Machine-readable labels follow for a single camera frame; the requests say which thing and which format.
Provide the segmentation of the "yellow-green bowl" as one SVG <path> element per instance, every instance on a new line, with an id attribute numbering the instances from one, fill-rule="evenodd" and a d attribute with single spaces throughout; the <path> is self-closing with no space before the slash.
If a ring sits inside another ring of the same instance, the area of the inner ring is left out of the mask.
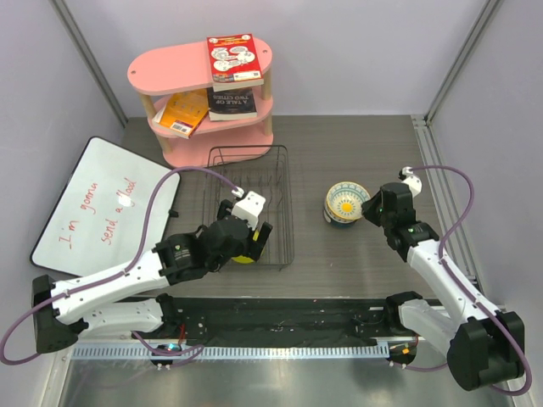
<path id="1" fill-rule="evenodd" d="M 258 261 L 263 253 L 264 244 L 260 243 L 260 231 L 255 230 L 251 234 L 249 246 L 239 255 L 232 258 L 232 261 L 248 265 Z"/>

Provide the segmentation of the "white bowl with yellow pattern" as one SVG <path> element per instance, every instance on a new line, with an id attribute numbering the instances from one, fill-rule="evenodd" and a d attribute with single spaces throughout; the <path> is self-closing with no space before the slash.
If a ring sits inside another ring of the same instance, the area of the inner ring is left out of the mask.
<path id="1" fill-rule="evenodd" d="M 355 208 L 362 211 L 362 204 L 369 199 L 370 194 L 363 186 L 352 181 L 341 181 L 329 188 L 324 203 L 336 215 L 347 218 L 354 214 Z"/>

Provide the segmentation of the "white bowl with green stripes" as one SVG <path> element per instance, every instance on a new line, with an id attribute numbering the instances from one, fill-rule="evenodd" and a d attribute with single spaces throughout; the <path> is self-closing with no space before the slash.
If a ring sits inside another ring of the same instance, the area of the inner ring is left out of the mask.
<path id="1" fill-rule="evenodd" d="M 327 209 L 329 210 L 329 212 L 336 218 L 337 221 L 339 222 L 348 222 L 348 221 L 354 221 L 354 220 L 359 220 L 361 217 L 362 217 L 362 211 L 360 208 L 355 208 L 355 212 L 353 215 L 350 215 L 349 217 L 347 218 L 344 218 L 344 217 L 341 217 L 339 215 L 336 215 L 332 209 L 329 207 L 329 205 L 327 203 L 325 203 L 323 205 L 323 208 L 327 207 Z"/>

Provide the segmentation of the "black wire dish rack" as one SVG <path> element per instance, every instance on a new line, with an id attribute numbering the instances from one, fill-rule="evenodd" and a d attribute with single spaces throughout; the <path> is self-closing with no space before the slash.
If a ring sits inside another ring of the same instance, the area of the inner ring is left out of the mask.
<path id="1" fill-rule="evenodd" d="M 224 271 L 280 271 L 294 260 L 294 226 L 288 150 L 283 145 L 220 146 L 209 151 L 208 168 L 225 176 L 245 192 L 266 199 L 259 222 L 272 225 L 260 259 L 232 259 Z"/>

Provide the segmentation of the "teal and white bowl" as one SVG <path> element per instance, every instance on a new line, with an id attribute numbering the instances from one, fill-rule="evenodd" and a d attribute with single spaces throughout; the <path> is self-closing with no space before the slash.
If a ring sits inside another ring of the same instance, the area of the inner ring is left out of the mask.
<path id="1" fill-rule="evenodd" d="M 333 227 L 339 228 L 339 229 L 349 229 L 352 228 L 357 223 L 357 220 L 354 221 L 348 221 L 348 222 L 339 222 L 336 220 L 330 220 L 329 224 Z"/>

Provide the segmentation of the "plain white ribbed bowl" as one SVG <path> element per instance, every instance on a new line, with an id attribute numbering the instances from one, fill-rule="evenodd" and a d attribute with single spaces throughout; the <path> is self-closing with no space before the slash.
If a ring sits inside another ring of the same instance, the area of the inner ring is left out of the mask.
<path id="1" fill-rule="evenodd" d="M 339 225 L 340 222 L 336 220 L 336 218 L 329 212 L 329 210 L 327 209 L 327 207 L 325 207 L 323 209 L 323 216 L 325 218 L 325 220 L 332 224 L 332 225 Z"/>

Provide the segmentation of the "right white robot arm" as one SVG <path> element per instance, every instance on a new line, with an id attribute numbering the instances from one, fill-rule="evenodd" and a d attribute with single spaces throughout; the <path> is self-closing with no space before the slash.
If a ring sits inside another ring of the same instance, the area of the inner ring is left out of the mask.
<path id="1" fill-rule="evenodd" d="M 383 228 L 387 244 L 432 288 L 445 314 L 420 295 L 388 298 L 383 324 L 392 334 L 411 330 L 446 358 L 457 384 L 466 391 L 521 376 L 530 379 L 524 355 L 524 324 L 502 312 L 454 264 L 434 229 L 417 220 L 411 188 L 390 182 L 362 205 L 366 220 Z"/>

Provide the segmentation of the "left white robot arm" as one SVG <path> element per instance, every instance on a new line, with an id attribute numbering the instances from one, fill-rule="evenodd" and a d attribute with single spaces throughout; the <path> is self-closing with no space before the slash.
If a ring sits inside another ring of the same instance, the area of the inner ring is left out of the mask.
<path id="1" fill-rule="evenodd" d="M 32 320 L 37 353 L 68 348 L 95 321 L 109 324 L 101 310 L 106 304 L 117 306 L 137 293 L 201 279 L 232 258 L 259 260 L 272 231 L 271 224 L 259 222 L 265 204 L 256 192 L 234 202 L 225 199 L 212 224 L 174 234 L 131 262 L 71 280 L 35 278 Z"/>

